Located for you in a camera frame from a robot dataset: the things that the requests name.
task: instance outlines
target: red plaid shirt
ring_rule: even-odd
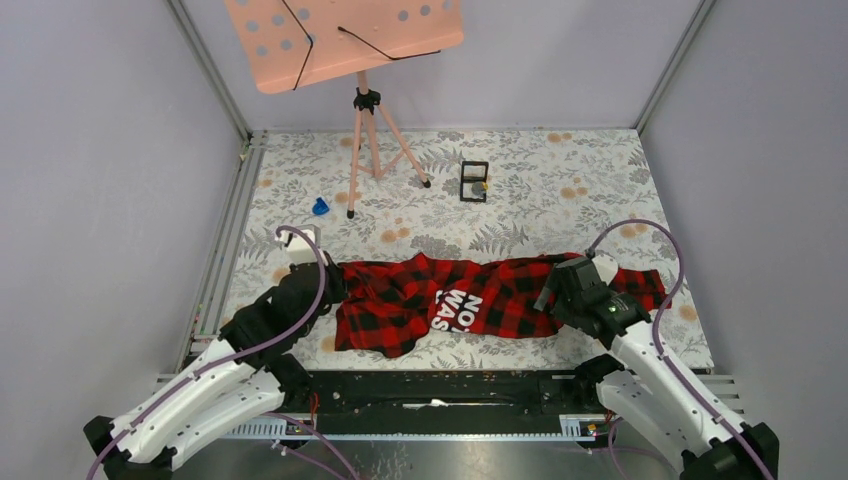
[[[533,304],[553,267],[577,256],[480,265],[419,253],[400,263],[341,263],[349,295],[336,311],[336,350],[375,350],[399,357],[431,328],[505,338],[554,335],[563,324]],[[610,287],[633,295],[647,310],[658,308],[666,297],[656,270],[619,269]]]

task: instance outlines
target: floral tablecloth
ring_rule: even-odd
[[[343,133],[272,134],[264,153],[222,324],[288,273],[273,240],[280,224],[315,224],[322,247],[337,262],[400,261],[416,252],[486,262],[507,257],[582,251],[618,220],[666,224],[651,172],[633,130],[407,132],[412,151],[431,178],[425,189],[405,159],[377,181],[360,173],[356,217],[348,220],[353,139]],[[378,133],[384,165],[399,151]],[[360,162],[370,166],[364,144]],[[488,161],[488,201],[459,201],[463,160]],[[317,197],[330,205],[311,213]],[[656,268],[667,288],[676,256],[662,234],[625,226],[601,244],[623,267]],[[687,365],[713,365],[688,286],[664,315],[662,332]],[[603,352],[580,332],[510,340],[431,331],[397,359],[367,351],[334,351],[335,316],[320,318],[294,347],[307,369],[560,369]]]

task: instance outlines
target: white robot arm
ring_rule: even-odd
[[[141,405],[85,426],[110,480],[166,480],[216,438],[308,394],[308,375],[285,352],[342,300],[344,286],[338,267],[315,245],[318,230],[297,231],[308,240],[293,238],[293,230],[277,233],[294,261],[279,286],[236,312],[203,354]]]
[[[577,368],[578,381],[594,397],[587,403],[600,402],[630,423],[681,479],[776,478],[774,433],[763,423],[747,425],[713,395],[665,348],[648,312],[630,295],[611,290],[603,272],[587,257],[563,262],[536,304],[544,309],[549,295],[556,294],[553,315],[609,352]]]

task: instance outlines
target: gray wall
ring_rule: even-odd
[[[710,346],[787,479],[845,478],[846,18],[718,2],[643,138]]]
[[[0,5],[0,478],[176,362],[238,139],[162,1]]]
[[[629,127],[698,3],[463,0],[462,45],[374,69],[370,85],[402,127]],[[259,93],[224,1],[185,4],[253,128],[352,128],[352,76]]]

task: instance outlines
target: pink music stand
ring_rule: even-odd
[[[359,170],[380,179],[406,155],[418,178],[425,187],[430,187],[430,180],[381,103],[380,94],[368,88],[365,73],[394,61],[387,56],[398,59],[418,56],[461,43],[460,0],[224,0],[224,3],[260,92],[281,93],[356,73],[348,218],[354,216]],[[400,153],[385,168],[380,165],[375,108],[401,146]],[[363,121],[372,168],[359,165]]]

